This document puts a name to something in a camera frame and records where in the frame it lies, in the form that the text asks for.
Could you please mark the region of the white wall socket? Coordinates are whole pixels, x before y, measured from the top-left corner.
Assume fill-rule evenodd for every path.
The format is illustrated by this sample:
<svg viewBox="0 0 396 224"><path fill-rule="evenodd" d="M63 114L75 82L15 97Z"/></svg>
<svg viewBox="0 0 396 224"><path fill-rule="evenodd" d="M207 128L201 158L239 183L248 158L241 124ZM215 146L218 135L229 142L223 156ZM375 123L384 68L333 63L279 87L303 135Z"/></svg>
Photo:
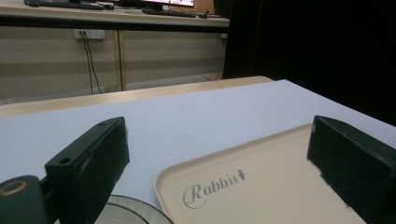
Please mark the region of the white wall socket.
<svg viewBox="0 0 396 224"><path fill-rule="evenodd" d="M89 29L74 29L74 37L75 39L105 39L106 32L104 30L89 30Z"/></svg>

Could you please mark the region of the round glass plate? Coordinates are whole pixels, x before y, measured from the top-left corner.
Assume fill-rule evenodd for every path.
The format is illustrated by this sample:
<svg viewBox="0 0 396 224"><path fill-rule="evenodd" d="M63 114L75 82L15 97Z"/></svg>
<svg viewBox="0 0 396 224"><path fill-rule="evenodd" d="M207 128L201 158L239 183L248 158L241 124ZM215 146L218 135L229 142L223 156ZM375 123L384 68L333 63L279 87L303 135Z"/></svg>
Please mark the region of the round glass plate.
<svg viewBox="0 0 396 224"><path fill-rule="evenodd" d="M94 224L175 224L153 205L141 200L111 195Z"/></svg>

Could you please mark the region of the beige plastic tray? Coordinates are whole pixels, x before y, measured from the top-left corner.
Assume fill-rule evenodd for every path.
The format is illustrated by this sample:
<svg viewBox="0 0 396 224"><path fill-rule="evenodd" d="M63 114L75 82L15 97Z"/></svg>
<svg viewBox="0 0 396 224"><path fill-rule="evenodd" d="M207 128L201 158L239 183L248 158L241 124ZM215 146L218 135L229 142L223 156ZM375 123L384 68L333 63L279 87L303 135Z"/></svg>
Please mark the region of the beige plastic tray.
<svg viewBox="0 0 396 224"><path fill-rule="evenodd" d="M175 224L365 224L307 160L309 124L182 162L155 191Z"/></svg>

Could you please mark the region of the long wooden desk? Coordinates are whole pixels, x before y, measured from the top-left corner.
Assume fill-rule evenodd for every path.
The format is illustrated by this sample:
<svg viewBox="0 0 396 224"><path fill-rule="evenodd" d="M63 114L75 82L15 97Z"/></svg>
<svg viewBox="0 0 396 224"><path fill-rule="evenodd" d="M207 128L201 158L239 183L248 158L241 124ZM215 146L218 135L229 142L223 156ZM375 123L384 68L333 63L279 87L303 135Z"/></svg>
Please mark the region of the long wooden desk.
<svg viewBox="0 0 396 224"><path fill-rule="evenodd" d="M214 77L229 23L138 9L29 7L0 0L0 100L124 91L159 79ZM74 29L106 38L75 39Z"/></svg>

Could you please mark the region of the black keyboard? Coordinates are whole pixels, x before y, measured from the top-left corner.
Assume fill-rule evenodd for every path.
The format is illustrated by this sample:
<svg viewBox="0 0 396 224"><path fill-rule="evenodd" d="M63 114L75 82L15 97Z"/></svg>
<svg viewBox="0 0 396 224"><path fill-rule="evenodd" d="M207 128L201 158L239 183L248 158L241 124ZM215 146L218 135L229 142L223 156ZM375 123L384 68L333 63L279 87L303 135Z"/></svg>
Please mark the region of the black keyboard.
<svg viewBox="0 0 396 224"><path fill-rule="evenodd" d="M173 16L173 17L183 17L183 18L195 18L195 14L188 12L178 12L172 10L156 10L150 8L143 8L142 12L148 15L158 15L158 16Z"/></svg>
<svg viewBox="0 0 396 224"><path fill-rule="evenodd" d="M104 10L101 5L72 0L23 0L23 3L29 7L61 7L89 10Z"/></svg>

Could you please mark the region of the computer monitor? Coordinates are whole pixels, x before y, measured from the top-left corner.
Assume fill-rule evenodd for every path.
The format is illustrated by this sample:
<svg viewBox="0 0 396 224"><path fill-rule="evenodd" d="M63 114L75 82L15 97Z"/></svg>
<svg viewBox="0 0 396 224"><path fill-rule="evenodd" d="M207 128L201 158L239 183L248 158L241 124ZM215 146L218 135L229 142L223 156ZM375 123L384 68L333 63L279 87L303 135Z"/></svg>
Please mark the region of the computer monitor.
<svg viewBox="0 0 396 224"><path fill-rule="evenodd" d="M151 8L162 10L164 7L193 8L194 0L119 0L122 7Z"/></svg>

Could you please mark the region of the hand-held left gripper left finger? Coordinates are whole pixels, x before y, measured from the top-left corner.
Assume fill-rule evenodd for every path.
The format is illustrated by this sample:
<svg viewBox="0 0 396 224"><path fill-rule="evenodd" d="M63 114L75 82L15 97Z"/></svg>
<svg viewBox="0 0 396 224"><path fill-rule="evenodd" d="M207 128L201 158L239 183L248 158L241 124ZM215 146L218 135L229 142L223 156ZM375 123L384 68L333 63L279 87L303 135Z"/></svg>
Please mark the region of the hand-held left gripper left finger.
<svg viewBox="0 0 396 224"><path fill-rule="evenodd" d="M130 162L125 118L107 119L45 164L62 224L93 224Z"/></svg>

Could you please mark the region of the black curtain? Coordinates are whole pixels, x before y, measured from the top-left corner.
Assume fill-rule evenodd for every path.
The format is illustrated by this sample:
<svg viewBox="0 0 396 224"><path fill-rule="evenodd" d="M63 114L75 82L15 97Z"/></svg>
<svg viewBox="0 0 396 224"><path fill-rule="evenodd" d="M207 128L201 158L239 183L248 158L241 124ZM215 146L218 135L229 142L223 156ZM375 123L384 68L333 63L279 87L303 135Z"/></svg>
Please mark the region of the black curtain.
<svg viewBox="0 0 396 224"><path fill-rule="evenodd" d="M396 0L233 0L224 76L287 79L396 126Z"/></svg>

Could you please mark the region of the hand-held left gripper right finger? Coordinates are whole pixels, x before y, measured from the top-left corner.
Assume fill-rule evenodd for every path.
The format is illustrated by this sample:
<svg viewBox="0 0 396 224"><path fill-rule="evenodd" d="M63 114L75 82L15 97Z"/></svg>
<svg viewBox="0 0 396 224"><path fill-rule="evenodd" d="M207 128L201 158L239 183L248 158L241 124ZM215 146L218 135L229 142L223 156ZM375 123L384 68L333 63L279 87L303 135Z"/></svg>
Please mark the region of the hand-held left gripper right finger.
<svg viewBox="0 0 396 224"><path fill-rule="evenodd" d="M337 119L316 116L307 159L367 224L396 224L396 149Z"/></svg>

